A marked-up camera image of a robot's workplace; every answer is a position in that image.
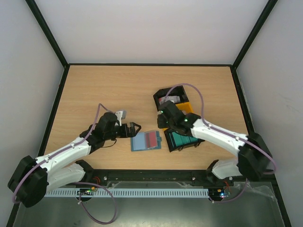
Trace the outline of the black bin with teal cards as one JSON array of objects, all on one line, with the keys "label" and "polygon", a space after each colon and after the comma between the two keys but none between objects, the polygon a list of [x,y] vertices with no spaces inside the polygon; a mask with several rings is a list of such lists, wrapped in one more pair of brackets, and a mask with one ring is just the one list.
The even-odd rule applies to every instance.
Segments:
[{"label": "black bin with teal cards", "polygon": [[197,148],[205,140],[197,139],[191,136],[180,135],[177,132],[166,129],[164,135],[168,144],[169,151],[182,151],[185,148]]}]

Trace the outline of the yellow bin with cards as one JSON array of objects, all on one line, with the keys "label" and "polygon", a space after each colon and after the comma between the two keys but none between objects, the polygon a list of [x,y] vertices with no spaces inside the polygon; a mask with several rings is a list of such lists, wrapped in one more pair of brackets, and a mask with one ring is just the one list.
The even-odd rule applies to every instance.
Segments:
[{"label": "yellow bin with cards", "polygon": [[176,107],[185,115],[188,113],[193,113],[193,108],[190,102],[176,104]]}]

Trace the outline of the black bin with red cards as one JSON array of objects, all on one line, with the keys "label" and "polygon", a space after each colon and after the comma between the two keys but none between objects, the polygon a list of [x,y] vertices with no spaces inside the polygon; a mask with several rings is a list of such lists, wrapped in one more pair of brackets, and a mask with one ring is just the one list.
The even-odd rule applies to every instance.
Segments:
[{"label": "black bin with red cards", "polygon": [[[164,97],[164,96],[166,97],[166,94],[169,91],[170,91],[170,87],[169,88],[163,88],[163,89],[158,90],[153,95],[153,99],[154,99],[157,111],[159,111],[159,107],[160,107],[159,98]],[[184,102],[189,101],[183,86],[175,87],[172,91],[170,91],[168,96],[179,96],[180,97],[180,102],[179,103],[184,103]]]}]

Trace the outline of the red circle credit card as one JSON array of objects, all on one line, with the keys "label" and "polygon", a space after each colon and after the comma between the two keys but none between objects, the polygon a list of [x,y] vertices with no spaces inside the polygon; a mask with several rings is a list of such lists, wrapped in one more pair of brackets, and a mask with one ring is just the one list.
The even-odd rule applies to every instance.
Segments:
[{"label": "red circle credit card", "polygon": [[149,131],[145,134],[147,148],[154,148],[158,145],[156,131]]}]

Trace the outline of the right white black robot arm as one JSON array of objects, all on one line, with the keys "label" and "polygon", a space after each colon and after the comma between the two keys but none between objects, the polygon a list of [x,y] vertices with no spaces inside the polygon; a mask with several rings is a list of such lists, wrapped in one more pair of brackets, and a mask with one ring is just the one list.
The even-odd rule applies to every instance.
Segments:
[{"label": "right white black robot arm", "polygon": [[270,173],[267,166],[272,156],[259,134],[246,135],[218,127],[195,113],[184,114],[172,101],[162,103],[158,110],[159,128],[211,142],[235,156],[228,160],[215,160],[209,166],[210,182],[235,176],[259,181]]}]

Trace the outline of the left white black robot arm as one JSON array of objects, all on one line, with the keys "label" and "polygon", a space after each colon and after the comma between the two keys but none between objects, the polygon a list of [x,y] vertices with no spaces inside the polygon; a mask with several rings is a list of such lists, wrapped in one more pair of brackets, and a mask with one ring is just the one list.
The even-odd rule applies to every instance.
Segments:
[{"label": "left white black robot arm", "polygon": [[88,178],[91,166],[82,157],[102,148],[107,140],[133,138],[141,130],[134,122],[122,123],[124,118],[124,111],[106,112],[62,148],[36,158],[22,158],[8,182],[13,203],[29,208],[49,191]]}]

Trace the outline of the teal card holder wallet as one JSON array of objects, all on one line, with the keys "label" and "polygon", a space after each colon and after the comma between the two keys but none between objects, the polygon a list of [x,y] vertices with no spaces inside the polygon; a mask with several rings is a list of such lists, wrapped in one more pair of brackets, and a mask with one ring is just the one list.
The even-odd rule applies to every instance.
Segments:
[{"label": "teal card holder wallet", "polygon": [[155,149],[161,149],[161,137],[160,132],[156,131],[157,133],[157,142],[158,145],[154,148],[147,148],[146,146],[146,132],[139,132],[135,137],[131,138],[131,151],[148,151],[148,150],[155,150]]}]

